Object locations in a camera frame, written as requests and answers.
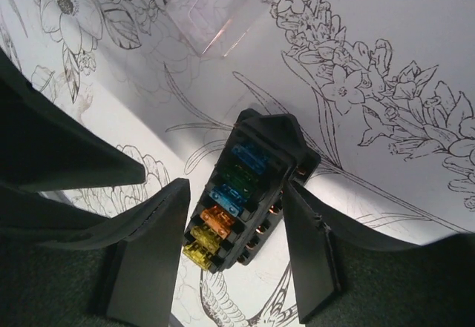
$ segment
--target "green fuse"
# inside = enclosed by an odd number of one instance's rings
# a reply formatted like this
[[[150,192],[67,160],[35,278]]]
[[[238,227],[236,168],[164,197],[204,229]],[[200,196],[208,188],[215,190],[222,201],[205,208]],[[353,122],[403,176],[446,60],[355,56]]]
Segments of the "green fuse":
[[[216,253],[220,248],[222,239],[207,225],[194,226],[191,229],[191,235],[211,254]]]
[[[221,170],[221,175],[227,180],[229,186],[246,199],[248,199],[256,189],[259,179],[247,171],[239,164],[225,166]]]

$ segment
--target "fuse box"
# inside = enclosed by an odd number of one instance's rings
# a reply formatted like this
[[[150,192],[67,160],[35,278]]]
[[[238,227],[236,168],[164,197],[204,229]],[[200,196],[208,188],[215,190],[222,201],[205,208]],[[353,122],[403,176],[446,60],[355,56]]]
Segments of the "fuse box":
[[[320,162],[292,114],[240,113],[185,230],[183,253],[212,273],[247,265],[282,219],[282,187]]]

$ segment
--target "light blue fuse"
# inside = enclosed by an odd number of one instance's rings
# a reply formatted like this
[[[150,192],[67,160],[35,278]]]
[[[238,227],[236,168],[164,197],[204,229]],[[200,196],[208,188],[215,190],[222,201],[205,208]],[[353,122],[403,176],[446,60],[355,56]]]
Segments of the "light blue fuse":
[[[246,199],[226,184],[213,188],[209,196],[234,217],[240,215],[246,202]]]
[[[231,152],[247,164],[253,171],[261,175],[267,167],[269,157],[252,143],[236,144]]]

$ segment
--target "white paper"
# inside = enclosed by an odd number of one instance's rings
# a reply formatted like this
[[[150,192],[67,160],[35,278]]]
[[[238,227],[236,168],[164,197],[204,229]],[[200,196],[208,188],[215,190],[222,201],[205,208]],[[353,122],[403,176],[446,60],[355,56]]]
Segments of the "white paper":
[[[1,46],[36,89],[147,167],[143,185],[68,192],[76,205],[113,216],[184,176],[191,213],[254,107],[298,117],[324,156],[307,187],[338,210],[418,244],[475,229],[475,0],[263,0],[270,11],[213,60],[166,1],[1,0]],[[201,275],[183,258],[172,312],[185,326],[297,326],[288,263],[283,223],[248,267]]]

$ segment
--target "gray carpet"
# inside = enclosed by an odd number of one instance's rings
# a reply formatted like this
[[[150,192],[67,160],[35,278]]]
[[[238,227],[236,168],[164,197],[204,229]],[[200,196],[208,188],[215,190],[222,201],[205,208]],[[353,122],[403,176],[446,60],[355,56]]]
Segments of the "gray carpet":
[[[307,327],[475,326],[474,241],[391,254],[337,242],[346,293]],[[124,326],[93,314],[107,256],[0,238],[0,326]]]

